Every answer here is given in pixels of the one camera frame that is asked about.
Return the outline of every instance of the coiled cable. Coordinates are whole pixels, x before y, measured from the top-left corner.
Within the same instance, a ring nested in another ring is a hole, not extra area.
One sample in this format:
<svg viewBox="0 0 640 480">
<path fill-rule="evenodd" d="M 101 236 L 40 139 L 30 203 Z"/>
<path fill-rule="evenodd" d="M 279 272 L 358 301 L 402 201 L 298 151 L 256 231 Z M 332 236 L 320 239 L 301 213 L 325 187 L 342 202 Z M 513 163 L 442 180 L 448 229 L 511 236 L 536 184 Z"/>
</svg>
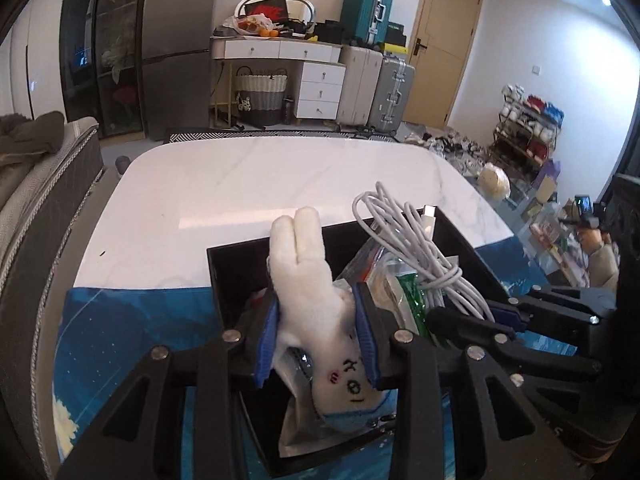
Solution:
<svg viewBox="0 0 640 480">
<path fill-rule="evenodd" d="M 363 202 L 373 216 L 380 234 L 360 217 L 359 202 Z M 402 206 L 381 182 L 376 182 L 376 191 L 358 195 L 351 209 L 358 224 L 374 240 L 416 270 L 429 308 L 445 306 L 442 295 L 446 294 L 463 314 L 495 321 L 482 295 L 462 277 L 462 269 L 447 260 L 429 239 L 413 205 L 407 202 Z"/>
</svg>

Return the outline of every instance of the blue gripper pad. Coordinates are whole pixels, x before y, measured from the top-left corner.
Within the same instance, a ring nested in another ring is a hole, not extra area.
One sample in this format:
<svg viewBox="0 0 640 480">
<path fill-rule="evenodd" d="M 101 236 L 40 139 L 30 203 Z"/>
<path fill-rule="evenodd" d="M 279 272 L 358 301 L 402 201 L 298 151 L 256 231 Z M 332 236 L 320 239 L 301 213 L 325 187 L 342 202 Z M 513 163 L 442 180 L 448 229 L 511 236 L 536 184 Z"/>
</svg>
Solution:
<svg viewBox="0 0 640 480">
<path fill-rule="evenodd" d="M 353 288 L 353 299 L 356 305 L 356 333 L 360 344 L 360 353 L 364 361 L 364 369 L 371 386 L 377 388 L 380 381 L 378 346 L 364 307 L 364 298 L 357 287 Z"/>
<path fill-rule="evenodd" d="M 276 336 L 278 334 L 278 311 L 280 304 L 278 298 L 273 295 L 267 317 L 264 321 L 264 328 L 258 339 L 258 345 L 255 349 L 255 385 L 261 388 L 264 381 L 267 380 L 271 373 L 271 362 L 273 361 L 273 353 L 276 350 Z"/>
<path fill-rule="evenodd" d="M 516 332 L 524 332 L 527 329 L 527 324 L 516 312 L 493 305 L 489 306 L 489 310 L 494 315 L 496 323 L 510 326 Z"/>
</svg>

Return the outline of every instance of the door handle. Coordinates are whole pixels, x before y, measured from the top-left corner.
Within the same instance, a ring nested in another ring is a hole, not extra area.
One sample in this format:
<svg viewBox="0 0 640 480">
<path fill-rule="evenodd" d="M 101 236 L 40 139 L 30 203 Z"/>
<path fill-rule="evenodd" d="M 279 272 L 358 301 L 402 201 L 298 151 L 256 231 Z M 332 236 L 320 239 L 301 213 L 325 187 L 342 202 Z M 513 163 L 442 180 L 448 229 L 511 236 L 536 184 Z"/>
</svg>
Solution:
<svg viewBox="0 0 640 480">
<path fill-rule="evenodd" d="M 418 55 L 418 52 L 420 52 L 420 48 L 427 50 L 427 45 L 423 45 L 420 38 L 418 38 L 417 40 L 415 40 L 414 56 Z"/>
</svg>

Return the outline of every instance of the wicker basket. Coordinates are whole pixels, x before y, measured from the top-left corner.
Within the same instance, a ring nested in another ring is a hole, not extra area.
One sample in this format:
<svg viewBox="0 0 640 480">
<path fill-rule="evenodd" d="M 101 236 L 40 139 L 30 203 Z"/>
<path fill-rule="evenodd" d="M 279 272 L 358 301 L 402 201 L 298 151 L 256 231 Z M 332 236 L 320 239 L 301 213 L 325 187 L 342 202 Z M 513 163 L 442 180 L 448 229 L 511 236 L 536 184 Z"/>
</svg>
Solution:
<svg viewBox="0 0 640 480">
<path fill-rule="evenodd" d="M 242 120 L 255 126 L 270 126 L 280 121 L 282 100 L 287 88 L 287 76 L 271 75 L 239 75 L 236 73 L 236 102 Z"/>
</svg>

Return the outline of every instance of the silver suitcase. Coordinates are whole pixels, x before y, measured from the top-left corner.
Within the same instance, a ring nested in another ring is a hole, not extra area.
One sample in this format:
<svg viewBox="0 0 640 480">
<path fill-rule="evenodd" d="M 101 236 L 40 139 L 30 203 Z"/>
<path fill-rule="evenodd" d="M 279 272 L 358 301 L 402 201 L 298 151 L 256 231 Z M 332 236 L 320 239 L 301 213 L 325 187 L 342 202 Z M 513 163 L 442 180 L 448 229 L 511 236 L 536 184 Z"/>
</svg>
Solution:
<svg viewBox="0 0 640 480">
<path fill-rule="evenodd" d="M 397 57 L 384 57 L 367 126 L 385 133 L 398 130 L 414 75 L 411 65 Z"/>
<path fill-rule="evenodd" d="M 382 54 L 359 48 L 344 46 L 340 63 L 346 65 L 342 94 L 335 121 L 348 126 L 364 126 L 369 120 L 373 94 L 376 91 Z"/>
</svg>

